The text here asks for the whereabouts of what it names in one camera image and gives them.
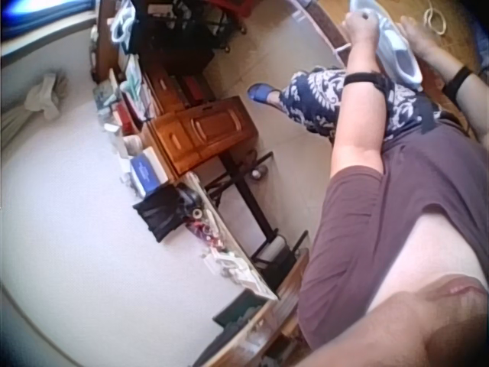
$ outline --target white wall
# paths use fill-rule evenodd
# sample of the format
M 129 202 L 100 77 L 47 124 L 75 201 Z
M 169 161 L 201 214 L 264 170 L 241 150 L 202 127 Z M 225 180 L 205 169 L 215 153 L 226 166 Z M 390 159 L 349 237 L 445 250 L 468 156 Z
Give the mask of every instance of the white wall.
M 3 151 L 0 276 L 82 365 L 189 365 L 221 331 L 211 317 L 241 289 L 211 275 L 186 229 L 158 244 L 131 208 L 96 122 L 87 49 L 79 32 L 2 70 L 12 95 L 51 65 L 65 66 L 71 84 L 59 120 L 31 122 Z
M 71 80 L 88 79 L 89 37 L 89 29 L 77 32 L 2 68 L 2 108 L 23 102 L 28 90 L 42 81 L 48 70 L 62 68 Z

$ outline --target black wrist strap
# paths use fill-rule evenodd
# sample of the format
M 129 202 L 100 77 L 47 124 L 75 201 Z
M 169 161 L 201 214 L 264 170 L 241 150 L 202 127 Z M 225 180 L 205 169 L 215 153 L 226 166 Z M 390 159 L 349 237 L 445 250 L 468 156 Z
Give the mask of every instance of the black wrist strap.
M 462 67 L 458 73 L 455 74 L 453 79 L 446 83 L 442 89 L 443 94 L 445 94 L 457 107 L 457 92 L 463 82 L 471 74 L 472 72 L 467 67 Z
M 389 80 L 384 75 L 376 72 L 348 74 L 345 77 L 343 86 L 345 87 L 348 84 L 359 82 L 373 83 L 375 88 L 379 89 L 385 97 L 388 98 L 388 93 L 390 91 Z

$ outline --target blue and white patterned pants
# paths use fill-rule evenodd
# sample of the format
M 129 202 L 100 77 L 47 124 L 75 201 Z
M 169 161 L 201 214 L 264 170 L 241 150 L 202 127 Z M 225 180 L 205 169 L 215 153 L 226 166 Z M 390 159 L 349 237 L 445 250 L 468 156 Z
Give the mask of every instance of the blue and white patterned pants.
M 308 131 L 326 136 L 333 141 L 345 76 L 345 70 L 323 67 L 316 67 L 310 73 L 295 73 L 289 86 L 280 94 L 283 111 L 292 120 L 304 125 Z M 421 99 L 427 99 L 424 93 L 392 83 L 387 99 L 384 141 L 421 125 L 422 115 L 426 113 L 421 111 L 426 108 Z M 459 124 L 452 113 L 443 111 L 433 102 L 431 105 L 435 120 L 448 119 Z

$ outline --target maroon shirt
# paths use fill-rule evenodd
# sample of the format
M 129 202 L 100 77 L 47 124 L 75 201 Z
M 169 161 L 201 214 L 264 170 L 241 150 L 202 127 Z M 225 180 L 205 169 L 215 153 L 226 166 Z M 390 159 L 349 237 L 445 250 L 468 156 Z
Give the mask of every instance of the maroon shirt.
M 362 166 L 329 183 L 298 306 L 313 349 L 367 312 L 415 221 L 445 213 L 489 269 L 489 162 L 480 144 L 438 124 L 384 144 L 384 175 Z

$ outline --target clothing iron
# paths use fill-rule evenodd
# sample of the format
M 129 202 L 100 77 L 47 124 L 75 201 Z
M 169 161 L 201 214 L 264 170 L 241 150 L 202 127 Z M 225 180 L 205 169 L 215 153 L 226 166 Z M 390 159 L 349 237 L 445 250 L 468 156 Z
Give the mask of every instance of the clothing iron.
M 350 11 L 368 11 L 377 15 L 380 28 L 377 55 L 387 75 L 396 83 L 421 90 L 423 75 L 418 62 L 389 13 L 375 0 L 351 0 Z

